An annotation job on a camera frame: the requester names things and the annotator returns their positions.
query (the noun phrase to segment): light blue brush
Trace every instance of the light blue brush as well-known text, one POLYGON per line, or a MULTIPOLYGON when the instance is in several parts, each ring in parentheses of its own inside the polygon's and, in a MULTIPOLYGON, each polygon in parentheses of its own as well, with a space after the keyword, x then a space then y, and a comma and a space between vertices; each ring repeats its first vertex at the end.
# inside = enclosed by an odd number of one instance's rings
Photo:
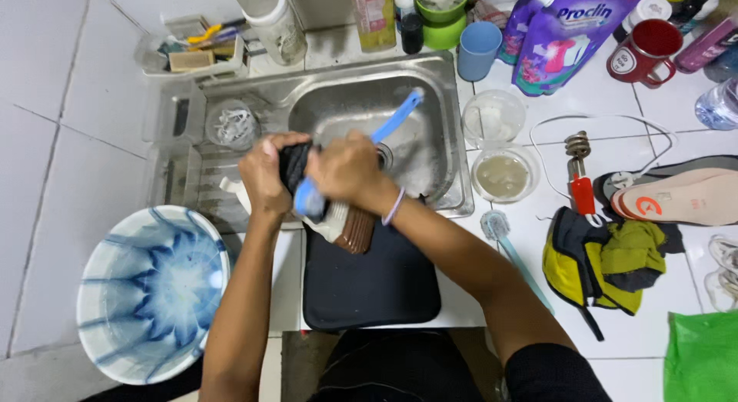
MULTIPOLYGON (((412 110, 423 102, 425 92, 423 88, 412 89, 405 102, 377 131, 372 133, 371 141, 377 144, 392 134, 410 116, 412 110)), ((326 199, 318 192, 315 181, 305 178, 294 193, 294 209, 303 216, 320 216, 326 209, 326 199)))
POLYGON ((512 247, 512 243, 510 243, 510 239, 507 237, 508 234, 510 234, 510 222, 508 222, 505 214, 498 210, 488 211, 482 217, 481 224, 482 231, 487 239, 498 241, 500 245, 502 245, 512 263, 518 270, 520 270, 522 278, 528 283, 530 289, 533 290, 533 292, 538 296, 538 299, 541 300, 541 303, 543 303, 543 305, 545 305, 553 315, 554 309, 551 307, 551 303, 549 303, 546 296, 543 295, 543 291, 541 291, 538 284, 536 284, 536 280, 533 279, 533 275, 530 274, 528 268, 523 265, 520 255, 517 254, 515 248, 512 247))

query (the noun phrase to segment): electric cord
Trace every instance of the electric cord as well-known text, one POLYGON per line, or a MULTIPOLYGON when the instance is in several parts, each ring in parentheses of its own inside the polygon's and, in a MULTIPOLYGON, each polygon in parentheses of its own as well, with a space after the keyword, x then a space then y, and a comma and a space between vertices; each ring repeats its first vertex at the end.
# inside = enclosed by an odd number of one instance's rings
POLYGON ((710 238, 708 249, 715 262, 720 266, 716 271, 705 276, 705 289, 710 297, 712 307, 717 311, 727 312, 738 307, 738 240, 728 239, 724 235, 710 238), (723 290, 725 295, 733 299, 729 308, 722 308, 717 303, 716 292, 723 290))
MULTIPOLYGON (((550 122, 562 120, 562 119, 568 119, 568 118, 614 118, 614 117, 620 117, 620 118, 630 118, 635 121, 640 121, 647 126, 651 126, 652 128, 655 128, 659 130, 661 133, 664 133, 667 138, 669 138, 669 146, 661 152, 659 155, 657 155, 653 160, 648 162, 644 168, 641 169, 641 171, 638 171, 636 173, 630 173, 628 171, 619 171, 618 173, 615 173, 613 175, 613 183, 615 184, 615 187, 618 187, 619 189, 632 186, 633 182, 637 179, 639 179, 641 176, 646 174, 653 166, 656 164, 656 162, 662 158, 667 152, 669 152, 671 149, 676 147, 679 144, 679 138, 673 131, 667 129, 666 127, 655 123, 651 121, 650 119, 639 117, 635 115, 627 115, 627 114, 600 114, 600 115, 591 115, 591 114, 563 114, 558 115, 555 117, 551 117, 542 121, 539 121, 538 124, 533 125, 533 128, 530 129, 530 142, 533 144, 533 148, 536 150, 536 153, 538 153, 538 157, 541 159, 541 164, 543 168, 543 175, 546 177, 546 182, 549 183, 549 186, 551 189, 553 189, 555 192, 560 194, 561 196, 572 200, 572 197, 561 190, 558 190, 556 186, 551 182, 549 178, 549 169, 546 167, 546 161, 543 159, 543 154, 541 153, 541 150, 538 148, 538 144, 536 143, 536 139, 533 137, 533 133, 535 132, 536 128, 542 124, 548 124, 550 122)), ((604 224, 604 221, 602 220, 602 217, 600 217, 597 214, 588 214, 586 215, 587 222, 590 223, 590 225, 600 228, 604 224)))

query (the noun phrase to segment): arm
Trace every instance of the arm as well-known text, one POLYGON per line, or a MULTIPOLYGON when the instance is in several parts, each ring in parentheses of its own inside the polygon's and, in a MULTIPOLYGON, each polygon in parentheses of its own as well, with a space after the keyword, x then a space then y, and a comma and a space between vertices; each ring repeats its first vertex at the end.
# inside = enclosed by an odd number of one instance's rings
MULTIPOLYGON (((383 216, 399 195, 397 186, 379 171, 371 141, 360 133, 332 142, 320 155, 311 153, 307 173, 328 197, 383 216)), ((575 349, 520 272, 486 242, 414 199, 401 201, 392 225, 480 303, 503 365, 529 344, 575 349)))
POLYGON ((291 198, 279 178, 278 150, 309 136, 270 135, 238 164, 252 202, 246 238, 210 328, 200 398, 258 400, 269 330, 274 247, 291 198))

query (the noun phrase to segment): blue cup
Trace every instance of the blue cup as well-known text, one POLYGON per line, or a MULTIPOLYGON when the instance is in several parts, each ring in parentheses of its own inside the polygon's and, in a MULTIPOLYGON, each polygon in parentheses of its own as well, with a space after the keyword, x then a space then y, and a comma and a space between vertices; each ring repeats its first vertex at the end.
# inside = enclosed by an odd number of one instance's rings
POLYGON ((502 42, 503 34, 492 22, 475 22, 466 26, 461 34, 459 76, 469 82, 487 76, 502 42))

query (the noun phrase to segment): person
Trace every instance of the person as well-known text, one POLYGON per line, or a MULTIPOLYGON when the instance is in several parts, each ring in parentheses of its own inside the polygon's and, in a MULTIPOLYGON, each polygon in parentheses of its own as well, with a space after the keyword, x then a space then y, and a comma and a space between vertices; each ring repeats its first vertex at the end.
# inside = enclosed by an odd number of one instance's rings
MULTIPOLYGON (((238 164, 253 212, 209 332, 201 401, 258 399, 274 247, 292 204, 280 180, 278 151, 309 140, 300 133, 269 135, 238 164)), ((319 154, 310 152, 306 174, 326 197, 378 216, 392 211, 400 193, 380 171, 371 140, 355 130, 319 154)), ((610 400, 518 270, 485 241, 410 198, 401 200, 391 224, 482 307, 512 400, 610 400)), ((483 399, 443 332, 408 329, 346 332, 311 398, 325 400, 483 399)))

